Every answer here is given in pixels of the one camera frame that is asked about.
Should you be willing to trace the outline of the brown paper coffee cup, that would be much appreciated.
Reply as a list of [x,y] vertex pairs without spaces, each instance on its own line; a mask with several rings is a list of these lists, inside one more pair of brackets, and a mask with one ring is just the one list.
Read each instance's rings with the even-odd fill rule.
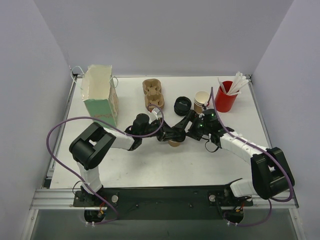
[[178,147],[178,146],[180,146],[180,142],[177,142],[177,141],[173,141],[173,140],[169,140],[168,141],[168,144],[171,146],[171,147]]

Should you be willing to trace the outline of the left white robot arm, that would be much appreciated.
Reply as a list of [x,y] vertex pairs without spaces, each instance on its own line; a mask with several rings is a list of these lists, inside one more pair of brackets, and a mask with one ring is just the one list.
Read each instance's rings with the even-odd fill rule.
[[84,199],[92,206],[101,203],[103,185],[99,176],[99,164],[110,148],[134,151],[142,144],[142,137],[156,137],[159,142],[171,141],[175,130],[162,118],[149,122],[148,115],[140,113],[133,124],[121,134],[116,130],[106,130],[97,122],[90,124],[69,146],[73,159],[77,162],[85,192]]

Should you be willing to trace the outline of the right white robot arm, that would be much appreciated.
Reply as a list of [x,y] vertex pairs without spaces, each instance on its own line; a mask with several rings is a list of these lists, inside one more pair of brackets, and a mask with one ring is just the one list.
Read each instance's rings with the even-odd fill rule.
[[250,142],[224,126],[214,109],[204,110],[201,114],[190,110],[172,129],[177,140],[190,137],[199,141],[207,136],[218,149],[230,151],[250,165],[250,179],[241,178],[229,184],[234,197],[258,195],[268,200],[288,190],[287,199],[293,198],[295,180],[283,151],[278,147],[268,148]]

